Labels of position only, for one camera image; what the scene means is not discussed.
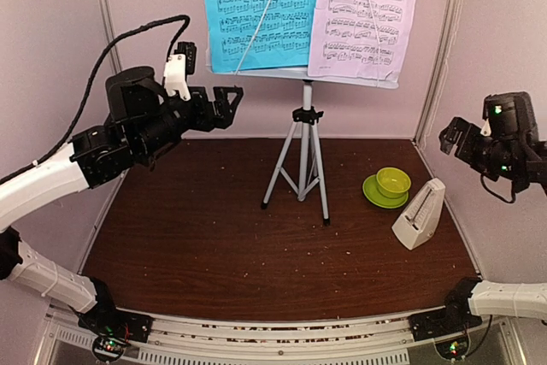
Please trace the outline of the white perforated music stand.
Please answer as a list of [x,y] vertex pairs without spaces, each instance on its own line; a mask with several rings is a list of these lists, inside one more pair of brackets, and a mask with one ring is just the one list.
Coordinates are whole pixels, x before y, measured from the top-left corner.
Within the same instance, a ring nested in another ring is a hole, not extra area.
[[[308,75],[308,69],[305,66],[249,70],[237,68],[232,71],[232,74],[246,77],[296,79],[302,82],[302,106],[292,111],[291,126],[285,137],[277,162],[275,163],[268,183],[268,188],[266,189],[261,202],[261,208],[266,209],[268,207],[278,179],[283,178],[296,193],[299,202],[304,201],[314,188],[317,187],[319,189],[323,225],[326,227],[329,226],[331,224],[331,219],[326,194],[326,178],[319,134],[319,122],[324,113],[316,110],[313,106],[313,83],[320,81],[394,90],[398,87],[397,82],[392,79],[348,78],[330,75],[310,77]],[[294,180],[286,171],[284,163],[298,128],[301,129],[299,169],[298,179]]]

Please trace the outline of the white metronome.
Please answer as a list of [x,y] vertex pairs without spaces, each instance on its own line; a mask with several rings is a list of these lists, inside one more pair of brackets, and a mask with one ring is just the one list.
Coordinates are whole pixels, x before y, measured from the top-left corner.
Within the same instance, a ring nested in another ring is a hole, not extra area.
[[445,185],[439,178],[427,181],[392,225],[398,241],[414,250],[436,232],[444,205]]

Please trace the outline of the blue sheet music page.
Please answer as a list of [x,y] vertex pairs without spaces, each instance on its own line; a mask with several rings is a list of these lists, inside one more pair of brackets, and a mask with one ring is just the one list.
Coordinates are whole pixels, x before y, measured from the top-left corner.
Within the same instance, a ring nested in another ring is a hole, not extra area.
[[204,0],[204,4],[213,72],[307,65],[315,0]]

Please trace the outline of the lilac sheet music page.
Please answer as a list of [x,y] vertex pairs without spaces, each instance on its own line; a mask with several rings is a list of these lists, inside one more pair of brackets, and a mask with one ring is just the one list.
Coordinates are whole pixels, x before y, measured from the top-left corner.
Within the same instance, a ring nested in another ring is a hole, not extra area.
[[308,75],[396,84],[415,4],[416,0],[316,0]]

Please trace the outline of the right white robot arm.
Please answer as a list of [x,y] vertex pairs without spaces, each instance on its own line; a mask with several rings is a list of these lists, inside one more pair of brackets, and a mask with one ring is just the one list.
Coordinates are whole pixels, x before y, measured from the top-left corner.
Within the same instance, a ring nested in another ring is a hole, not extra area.
[[[531,184],[546,188],[546,143],[539,139],[530,95],[525,91],[485,97],[484,124],[455,117],[438,135],[446,155],[479,173],[482,188],[506,204]],[[482,323],[484,315],[546,321],[545,283],[499,283],[479,278],[458,282],[433,323],[457,333]]]

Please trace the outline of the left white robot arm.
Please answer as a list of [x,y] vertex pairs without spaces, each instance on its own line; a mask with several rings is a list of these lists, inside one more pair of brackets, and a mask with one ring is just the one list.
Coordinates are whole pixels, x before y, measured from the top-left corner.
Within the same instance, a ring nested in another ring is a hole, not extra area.
[[186,132],[231,126],[244,91],[238,86],[207,91],[188,85],[196,53],[196,45],[174,36],[161,79],[149,66],[109,77],[109,113],[102,125],[83,132],[69,128],[45,155],[1,181],[2,279],[64,302],[98,336],[132,336],[131,323],[116,308],[107,285],[39,255],[14,224],[57,199],[106,184],[134,166],[153,167]]

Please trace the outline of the green bowl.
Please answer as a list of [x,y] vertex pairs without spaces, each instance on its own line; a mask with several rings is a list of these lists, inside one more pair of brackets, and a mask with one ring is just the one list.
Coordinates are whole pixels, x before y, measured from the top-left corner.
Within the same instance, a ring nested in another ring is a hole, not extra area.
[[411,178],[399,168],[382,168],[376,173],[375,179],[379,192],[388,198],[403,197],[412,186]]

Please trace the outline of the green saucer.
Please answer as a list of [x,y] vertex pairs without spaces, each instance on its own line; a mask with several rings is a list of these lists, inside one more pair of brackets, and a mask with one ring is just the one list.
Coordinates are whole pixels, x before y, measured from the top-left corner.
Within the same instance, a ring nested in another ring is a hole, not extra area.
[[409,193],[407,191],[397,198],[390,198],[381,194],[375,175],[370,175],[363,181],[362,191],[363,195],[370,203],[383,209],[400,208],[404,206],[409,199]]

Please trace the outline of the right aluminium frame post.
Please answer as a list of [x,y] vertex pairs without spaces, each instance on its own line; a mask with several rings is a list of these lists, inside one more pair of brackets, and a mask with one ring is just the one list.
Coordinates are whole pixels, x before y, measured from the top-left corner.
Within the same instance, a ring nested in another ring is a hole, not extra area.
[[443,24],[433,62],[432,74],[414,138],[415,146],[419,150],[426,148],[427,140],[432,132],[433,122],[449,72],[450,51],[456,41],[458,24],[462,12],[462,2],[463,0],[446,0]]

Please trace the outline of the aluminium frame post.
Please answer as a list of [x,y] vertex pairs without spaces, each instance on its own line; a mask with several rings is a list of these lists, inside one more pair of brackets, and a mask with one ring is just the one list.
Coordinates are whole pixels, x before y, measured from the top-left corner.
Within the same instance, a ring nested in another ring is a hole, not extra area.
[[[106,44],[109,44],[115,38],[115,30],[113,26],[109,0],[97,0],[101,20],[103,23],[103,33],[105,36]],[[118,74],[122,71],[123,67],[118,51],[117,45],[114,46],[108,53],[109,65],[113,74]]]
[[443,24],[433,62],[432,74],[414,138],[415,146],[419,150],[426,148],[427,140],[432,132],[433,122],[449,72],[450,51],[456,41],[458,24],[462,12],[462,2],[463,0],[446,0]]

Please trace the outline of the left aluminium frame post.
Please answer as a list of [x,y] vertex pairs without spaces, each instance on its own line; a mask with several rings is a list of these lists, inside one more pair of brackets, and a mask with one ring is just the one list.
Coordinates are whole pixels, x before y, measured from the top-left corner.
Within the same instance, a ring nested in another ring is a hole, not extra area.
[[[103,33],[105,36],[106,44],[109,44],[115,38],[115,30],[113,26],[109,0],[97,0],[101,20],[103,23]],[[114,46],[108,53],[109,65],[113,74],[118,74],[122,71],[123,67],[118,51],[117,45]]]

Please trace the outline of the front aluminium rail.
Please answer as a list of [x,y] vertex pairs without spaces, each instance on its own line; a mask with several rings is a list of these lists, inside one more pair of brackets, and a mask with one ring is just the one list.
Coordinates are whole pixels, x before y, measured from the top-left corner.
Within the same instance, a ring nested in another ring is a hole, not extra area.
[[418,341],[411,312],[313,321],[213,320],[150,313],[143,342],[132,341],[120,364],[524,364],[515,325],[484,324]]

